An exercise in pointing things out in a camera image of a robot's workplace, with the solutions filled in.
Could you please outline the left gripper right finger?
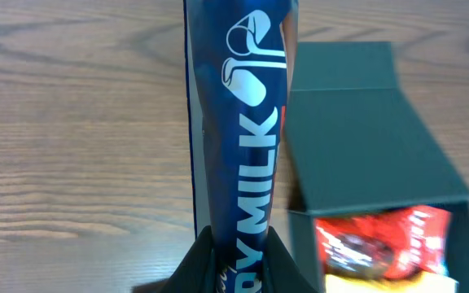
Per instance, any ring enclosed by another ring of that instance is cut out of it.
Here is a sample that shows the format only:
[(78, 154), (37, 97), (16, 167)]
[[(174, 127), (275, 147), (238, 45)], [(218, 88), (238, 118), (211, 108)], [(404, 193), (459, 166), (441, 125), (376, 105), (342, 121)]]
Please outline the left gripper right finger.
[(300, 273), (275, 229), (267, 234), (263, 256), (263, 293), (317, 293)]

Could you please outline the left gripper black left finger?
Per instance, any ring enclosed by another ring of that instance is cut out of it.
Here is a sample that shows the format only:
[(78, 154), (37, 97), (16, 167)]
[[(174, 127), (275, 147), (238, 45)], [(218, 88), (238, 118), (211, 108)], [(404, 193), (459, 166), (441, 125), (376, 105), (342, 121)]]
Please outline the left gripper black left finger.
[(206, 226), (159, 293), (214, 293), (216, 264), (211, 227)]

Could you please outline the red Hacks candy bag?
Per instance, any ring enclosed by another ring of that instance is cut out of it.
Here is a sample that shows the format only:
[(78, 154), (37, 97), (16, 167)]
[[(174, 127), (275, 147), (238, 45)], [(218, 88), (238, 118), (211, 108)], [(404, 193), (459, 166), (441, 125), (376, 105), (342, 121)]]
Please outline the red Hacks candy bag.
[(427, 205), (315, 221), (326, 273), (363, 280), (402, 280), (425, 271), (446, 275), (451, 213)]

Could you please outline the yellow Hacks candy bag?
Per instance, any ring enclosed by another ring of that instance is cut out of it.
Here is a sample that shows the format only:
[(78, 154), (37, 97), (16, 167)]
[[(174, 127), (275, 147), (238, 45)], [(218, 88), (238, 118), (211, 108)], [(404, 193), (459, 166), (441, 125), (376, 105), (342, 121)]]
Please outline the yellow Hacks candy bag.
[(361, 280), (325, 276), (326, 293), (455, 293), (458, 282), (445, 275), (420, 272), (402, 280)]

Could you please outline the dark green box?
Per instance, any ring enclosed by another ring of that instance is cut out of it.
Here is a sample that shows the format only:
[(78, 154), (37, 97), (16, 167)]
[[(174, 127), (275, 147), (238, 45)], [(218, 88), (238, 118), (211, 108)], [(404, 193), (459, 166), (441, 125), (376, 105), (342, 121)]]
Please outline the dark green box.
[(300, 43), (284, 130), (292, 255), (316, 291), (316, 218), (428, 204), (452, 214), (445, 262), (469, 293), (469, 187), (403, 94), (389, 43)]

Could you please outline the purple Dairy Milk bar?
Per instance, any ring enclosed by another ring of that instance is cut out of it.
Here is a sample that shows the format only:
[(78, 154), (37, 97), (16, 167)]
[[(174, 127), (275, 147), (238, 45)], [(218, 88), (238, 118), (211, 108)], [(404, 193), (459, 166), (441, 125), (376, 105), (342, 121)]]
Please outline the purple Dairy Milk bar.
[(215, 292), (261, 292), (279, 146), (297, 48), (290, 0), (185, 4), (187, 67), (216, 257)]

